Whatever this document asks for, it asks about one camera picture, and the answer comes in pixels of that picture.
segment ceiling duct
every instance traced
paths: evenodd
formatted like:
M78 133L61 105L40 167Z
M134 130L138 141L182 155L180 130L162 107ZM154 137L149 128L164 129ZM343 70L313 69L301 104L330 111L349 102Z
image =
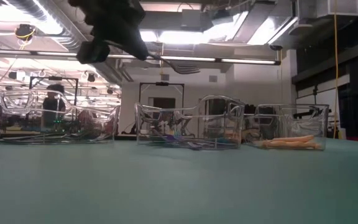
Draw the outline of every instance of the ceiling duct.
M14 6L24 14L31 15L40 23L50 24L51 29L60 30L61 33L57 35L55 40L69 51L76 50L80 47L81 42L86 40L85 37L80 37L80 35L73 35L73 31L81 32L76 29L76 27L65 22L65 20L70 21L69 18L67 18L53 1L4 0L4 2Z
M48 0L3 0L6 4L14 6L25 14L29 14L43 24L50 24L53 29L61 30L53 39L71 52L77 52L82 41L88 39L78 30L73 22L53 2ZM93 66L102 72L103 78L108 82L120 83L121 74L107 65L107 63L96 63Z
M276 6L276 1L256 1L233 40L248 43L258 28L266 21Z
M335 0L297 0L292 3L292 17L298 19L283 29L273 45L297 49L316 44L333 34ZM358 0L337 0L337 26L342 28L358 16Z

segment teal table surface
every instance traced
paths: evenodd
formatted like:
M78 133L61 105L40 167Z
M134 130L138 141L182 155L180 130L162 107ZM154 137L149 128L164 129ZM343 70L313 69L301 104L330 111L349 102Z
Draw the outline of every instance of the teal table surface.
M358 223L358 142L197 152L0 144L0 223Z

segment pipe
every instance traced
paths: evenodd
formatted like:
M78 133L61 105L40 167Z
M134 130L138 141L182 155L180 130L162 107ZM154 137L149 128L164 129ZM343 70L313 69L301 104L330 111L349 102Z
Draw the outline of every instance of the pipe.
M74 23L62 12L62 10L52 0L3 0L6 4L16 7L23 13L30 14L40 22L50 22L51 24L58 24L63 31L64 37L54 38L57 42L62 44L67 50L77 52L81 46L82 41L88 39L81 33ZM116 69L111 68L107 63L92 64L97 70L104 75L103 78L108 82L119 83L122 77Z
M64 13L56 6L53 1L39 1L39 0L3 0L6 4L14 6L16 9L22 11L25 14L29 14L34 19L37 19L40 24L39 28L47 33L51 31L57 31L59 34L63 31L63 36L65 37L56 37L55 40L59 42L62 46L64 46L69 51L77 50L81 42L86 40L82 35L75 36L73 35L73 30L78 29L73 24L68 24L67 22L63 22L65 17L68 19Z

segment ceiling light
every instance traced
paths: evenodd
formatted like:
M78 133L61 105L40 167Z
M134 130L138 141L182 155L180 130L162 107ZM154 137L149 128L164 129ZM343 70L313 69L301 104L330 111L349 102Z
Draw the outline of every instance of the ceiling light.
M206 42L202 32L164 31L158 39L164 44L200 44Z
M143 10L153 12L181 12L182 9L200 10L201 4L180 2L144 2L141 1Z
M8 55L31 55L30 51L25 50L0 50L0 54L8 54Z
M203 57L177 57L177 56L162 56L167 60L187 60L195 62L214 62L215 58L203 58Z
M248 12L246 11L246 12L242 12L239 15L238 19L235 19L233 17L235 23L234 23L233 28L230 30L230 33L227 34L226 41L232 40L234 38L234 36L239 32L239 29L240 29L241 25L244 23L247 16L248 16Z
M144 42L156 42L158 41L157 35L154 31L151 30L142 30L140 36Z
M298 18L294 17L284 28L282 28L276 35L274 35L273 38L271 38L267 43L268 44L274 43L279 37L281 37L281 35L283 35L285 33L285 31L287 31L289 28L291 28L292 25L294 23L296 23L297 21L298 21Z
M275 30L276 25L274 24L274 20L268 17L265 22L256 30L247 44L264 45L273 37Z
M225 63L243 63L243 64L256 64L256 65L277 65L276 61L269 60L249 60L249 59L222 59Z

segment transparent container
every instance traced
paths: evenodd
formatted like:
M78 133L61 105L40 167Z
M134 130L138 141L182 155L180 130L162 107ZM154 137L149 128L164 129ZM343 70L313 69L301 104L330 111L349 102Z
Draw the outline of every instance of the transparent container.
M259 105L244 115L242 140L263 149L324 150L328 105Z
M209 95L192 108L136 108L138 144L194 150L238 149L244 104L227 96Z
M0 91L0 142L112 142L119 108L75 106L62 93L52 90Z

